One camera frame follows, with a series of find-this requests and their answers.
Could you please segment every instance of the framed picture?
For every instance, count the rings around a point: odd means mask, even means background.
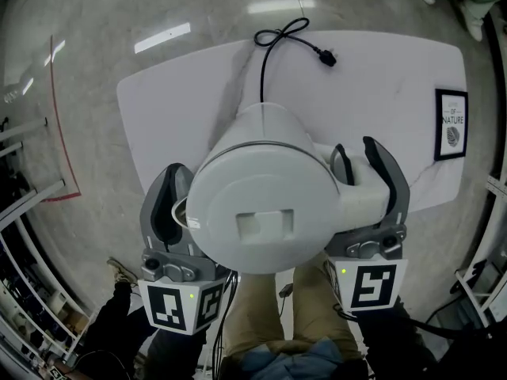
[[[467,153],[468,93],[436,89],[435,161]]]

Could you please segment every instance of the power cord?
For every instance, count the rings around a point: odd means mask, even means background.
[[[122,364],[120,358],[118,356],[116,356],[114,353],[112,353],[111,351],[106,351],[106,350],[102,350],[102,349],[99,349],[99,350],[96,350],[96,351],[91,351],[91,352],[88,352],[86,354],[84,354],[83,356],[80,356],[78,361],[74,364],[74,366],[67,372],[67,373],[63,373],[63,376],[67,376],[70,374],[70,373],[74,373],[75,371],[78,371],[78,365],[80,364],[80,362],[87,356],[90,356],[90,355],[94,355],[96,353],[108,353],[110,354],[111,356],[113,356],[114,358],[116,358],[116,360],[118,361],[118,363],[120,364],[121,368],[123,369],[124,371],[124,374],[125,376],[127,376],[127,379],[128,380],[131,380],[131,377],[130,377],[130,374],[128,373],[127,369],[125,368],[125,366]]]
[[[443,304],[443,306],[437,308],[436,310],[434,310],[431,315],[428,317],[428,319],[425,321],[425,324],[428,324],[433,317],[435,317],[435,315],[437,315],[441,310],[443,310],[444,308],[447,308],[449,307],[451,304],[454,304],[455,302],[459,301],[459,300],[463,300],[465,298],[465,296],[462,294],[456,298],[454,298],[453,300],[451,300],[450,302],[447,302],[445,304]]]
[[[286,298],[287,298],[287,297],[284,297],[284,301],[282,302],[282,308],[280,309],[280,315],[279,315],[279,317],[281,317],[281,316],[282,316],[282,314],[284,313],[285,299],[286,299]]]
[[[347,321],[352,322],[359,322],[359,319],[357,317],[354,317],[353,315],[346,313],[340,306],[339,303],[335,304],[333,306],[333,310],[336,311],[338,316],[342,317],[343,319]],[[434,333],[435,335],[442,336],[443,338],[451,339],[451,340],[457,340],[457,339],[463,339],[465,336],[491,336],[495,332],[504,332],[507,329],[507,318],[504,318],[503,321],[494,323],[486,328],[480,328],[480,329],[470,329],[470,330],[454,330],[454,329],[446,329],[446,328],[440,328],[432,325],[428,325],[424,322],[420,322],[417,320],[414,320],[412,318],[407,317],[401,317],[399,315],[395,314],[384,314],[383,319],[392,319],[392,320],[399,320],[404,321],[407,324],[411,324],[414,326],[417,326],[420,329],[424,329],[425,331],[429,333]]]
[[[222,321],[220,322],[219,330],[217,332],[215,343],[213,344],[212,349],[212,380],[217,380],[220,373],[220,364],[222,362],[222,353],[223,353],[223,323],[225,322],[225,318],[227,316],[227,312],[229,308],[231,308],[232,300],[236,294],[236,290],[238,289],[238,273],[231,271],[229,276],[227,277],[227,281],[225,284],[225,290],[228,287],[231,287],[231,292],[229,294],[229,301],[227,303],[227,307],[223,312]]]
[[[297,24],[298,22],[303,22],[303,24],[294,29],[290,29],[294,24]],[[264,75],[266,70],[266,63],[268,62],[268,56],[271,53],[271,50],[275,47],[276,44],[278,44],[278,42],[280,42],[282,38],[288,38],[290,40],[298,41],[301,44],[307,45],[318,55],[320,61],[328,67],[333,67],[336,63],[336,58],[334,57],[333,52],[328,50],[323,51],[315,45],[310,44],[308,41],[292,35],[296,32],[304,30],[309,24],[310,20],[308,20],[306,17],[296,18],[295,20],[292,20],[287,25],[285,25],[282,29],[262,29],[261,31],[257,31],[253,36],[253,41],[257,46],[263,48],[268,47],[268,50],[264,56],[264,61],[262,62],[261,69],[261,103],[264,103]],[[261,42],[261,36],[263,34],[273,34],[275,37],[269,42]]]
[[[280,309],[280,315],[279,315],[279,317],[281,317],[282,313],[284,312],[285,299],[289,295],[291,295],[293,291],[294,291],[294,284],[293,283],[289,283],[289,284],[286,284],[284,286],[284,288],[280,290],[280,293],[278,293],[279,297],[284,300],[284,301],[282,301],[282,308]]]

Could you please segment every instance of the marble floor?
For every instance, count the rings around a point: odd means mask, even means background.
[[[434,6],[422,0],[9,0],[0,34],[5,98],[0,116],[8,115],[13,124],[48,118],[47,129],[25,137],[21,168],[38,188],[63,177],[67,186],[60,195],[78,195],[42,203],[29,217],[53,263],[90,309],[110,296],[106,259],[115,257],[138,271],[143,250],[143,191],[120,118],[118,82],[179,55],[281,28],[302,15],[314,30],[395,32],[452,44],[463,53],[470,127],[459,195],[407,219],[410,269],[402,288],[416,318],[427,317],[448,297],[478,225],[497,138],[488,44],[467,34],[448,0]],[[135,53],[137,42],[186,23],[191,32]]]

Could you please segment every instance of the red tape line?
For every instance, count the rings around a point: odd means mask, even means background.
[[[43,199],[42,201],[46,202],[46,203],[52,203],[52,202],[56,202],[56,201],[63,201],[63,200],[69,200],[69,199],[73,199],[75,197],[79,197],[81,196],[81,190],[79,190],[79,184],[78,184],[78,181],[76,180],[76,176],[74,175],[74,170],[72,169],[72,164],[71,164],[71,160],[69,159],[69,154],[67,152],[67,147],[65,146],[65,140],[63,139],[63,133],[62,133],[62,124],[60,123],[60,117],[59,117],[59,114],[58,114],[58,106],[56,105],[56,93],[55,93],[55,79],[53,77],[53,35],[51,35],[51,39],[50,39],[50,52],[49,52],[49,73],[51,75],[51,93],[52,93],[52,96],[53,96],[53,108],[55,110],[55,116],[56,116],[56,123],[58,125],[58,131],[59,131],[59,134],[60,134],[60,140],[62,141],[62,146],[63,146],[63,152],[65,154],[65,158],[67,160],[67,164],[69,165],[69,170],[71,171],[71,175],[72,175],[72,180],[74,181],[74,184],[76,185],[76,188],[78,189],[77,192],[75,193],[71,193],[71,194],[66,194],[65,196],[60,196],[60,197],[53,197],[53,198],[50,198],[50,199]]]

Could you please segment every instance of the white container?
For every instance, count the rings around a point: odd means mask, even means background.
[[[291,112],[254,104],[238,114],[196,173],[186,205],[193,240],[238,272],[294,268],[335,233],[385,215],[389,188],[365,157],[352,155],[351,162],[357,186],[333,176]]]

